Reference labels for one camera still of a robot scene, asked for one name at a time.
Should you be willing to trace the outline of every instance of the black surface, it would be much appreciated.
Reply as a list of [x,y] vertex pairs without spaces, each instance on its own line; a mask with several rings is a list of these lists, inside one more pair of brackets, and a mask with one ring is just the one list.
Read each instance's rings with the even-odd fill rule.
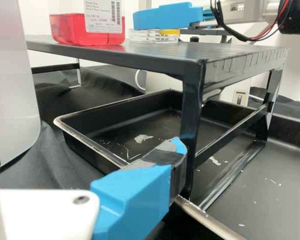
[[282,67],[288,50],[281,47],[179,42],[147,44],[129,42],[117,46],[81,47],[55,42],[49,35],[27,35],[29,50],[175,75],[188,81],[206,66],[204,91],[212,91]]
[[300,148],[270,140],[207,212],[250,240],[300,240]]

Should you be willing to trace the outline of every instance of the metal leg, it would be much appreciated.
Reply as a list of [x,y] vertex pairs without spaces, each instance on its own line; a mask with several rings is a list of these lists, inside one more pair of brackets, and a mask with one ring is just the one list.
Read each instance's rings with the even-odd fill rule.
[[227,36],[221,36],[221,41],[220,41],[220,43],[221,43],[221,44],[226,44],[226,43],[227,43],[227,40],[228,40],[228,37],[227,37]]
[[202,111],[204,76],[206,69],[188,69],[188,74],[183,80],[182,119],[180,139],[188,148],[186,163],[185,186],[181,195],[189,199],[195,171],[196,145],[199,120]]
[[256,124],[256,139],[259,141],[266,142],[268,140],[269,127],[279,93],[281,77],[282,70],[272,70],[269,74],[266,95],[263,101],[263,104],[268,104],[268,113]]
[[78,64],[78,68],[76,70],[76,77],[78,79],[78,84],[75,86],[71,86],[70,88],[80,88],[81,87],[81,71],[80,71],[80,60],[77,58],[76,63]]

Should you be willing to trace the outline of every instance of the wire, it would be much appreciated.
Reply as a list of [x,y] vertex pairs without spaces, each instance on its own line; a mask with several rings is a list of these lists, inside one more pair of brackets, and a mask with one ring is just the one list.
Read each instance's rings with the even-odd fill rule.
[[263,41],[263,40],[266,40],[270,37],[272,37],[276,32],[278,32],[280,30],[280,28],[284,25],[285,21],[287,20],[288,16],[289,16],[289,12],[290,12],[290,9],[291,9],[291,5],[292,5],[292,2],[293,0],[290,0],[290,4],[289,4],[289,7],[288,7],[288,11],[286,11],[286,14],[284,16],[284,19],[282,20],[281,24],[278,26],[278,28],[272,32],[270,35],[264,37],[264,38],[259,38],[259,41]]
[[142,86],[140,86],[139,84],[139,81],[138,81],[138,77],[139,77],[139,73],[141,72],[140,69],[138,69],[134,75],[134,82],[135,82],[135,85],[138,87],[138,89],[140,89],[141,91],[146,91],[145,88],[143,88]]
[[279,20],[279,18],[282,16],[282,14],[285,12],[287,5],[289,3],[289,0],[286,0],[285,3],[280,6],[279,11],[278,11],[278,15],[276,16],[274,22],[265,30],[263,30],[262,32],[260,32],[257,36],[253,37],[253,39],[257,39],[259,37],[264,37],[266,36],[269,32],[271,32],[271,30],[274,28],[276,22]]
[[[265,39],[273,36],[282,27],[282,25],[284,24],[284,22],[286,21],[288,15],[289,15],[292,2],[293,2],[293,0],[285,0],[285,2],[283,4],[281,4],[281,7],[278,10],[278,15],[275,18],[274,23],[269,25],[269,27],[267,27],[265,30],[263,30],[262,32],[260,32],[258,35],[254,36],[254,37],[247,37],[237,31],[235,31],[234,29],[230,28],[229,26],[227,26],[225,24],[223,10],[222,10],[220,0],[218,0],[218,2],[217,2],[217,0],[214,0],[214,7],[212,5],[212,0],[210,0],[210,8],[211,8],[211,11],[212,11],[218,25],[223,27],[228,33],[232,34],[234,37],[236,37],[237,39],[239,39],[240,41],[243,41],[243,42],[247,42],[247,41],[258,42],[258,41],[262,41],[262,40],[265,40]],[[270,33],[271,30],[273,29],[273,27],[275,26],[275,24],[282,17],[282,15],[285,11],[286,11],[286,14],[285,14],[285,17],[284,17],[282,23],[278,26],[278,28],[274,32]]]

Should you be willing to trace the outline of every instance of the black shelf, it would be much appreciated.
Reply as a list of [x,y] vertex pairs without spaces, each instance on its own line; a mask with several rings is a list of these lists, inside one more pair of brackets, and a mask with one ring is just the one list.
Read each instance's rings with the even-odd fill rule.
[[[148,44],[127,40],[117,46],[82,47],[56,43],[48,35],[28,35],[26,44],[29,50],[164,73],[181,80],[183,100],[180,139],[188,148],[186,186],[182,193],[186,198],[190,197],[193,185],[203,94],[270,71],[263,106],[257,112],[245,116],[224,135],[202,149],[202,154],[208,159],[243,130],[256,123],[254,144],[246,151],[249,154],[239,157],[233,163],[246,164],[251,156],[255,156],[261,150],[258,146],[264,145],[268,139],[282,69],[288,55],[288,49],[283,47],[197,42]],[[232,179],[233,177],[229,176],[237,174],[237,170],[229,169],[227,179]],[[217,195],[229,184],[229,180],[221,179]]]

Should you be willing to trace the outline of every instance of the white cylinder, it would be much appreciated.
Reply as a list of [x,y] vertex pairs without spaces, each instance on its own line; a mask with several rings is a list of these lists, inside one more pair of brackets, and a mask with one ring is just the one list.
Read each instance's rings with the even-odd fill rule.
[[40,116],[18,0],[0,1],[0,161],[37,140]]

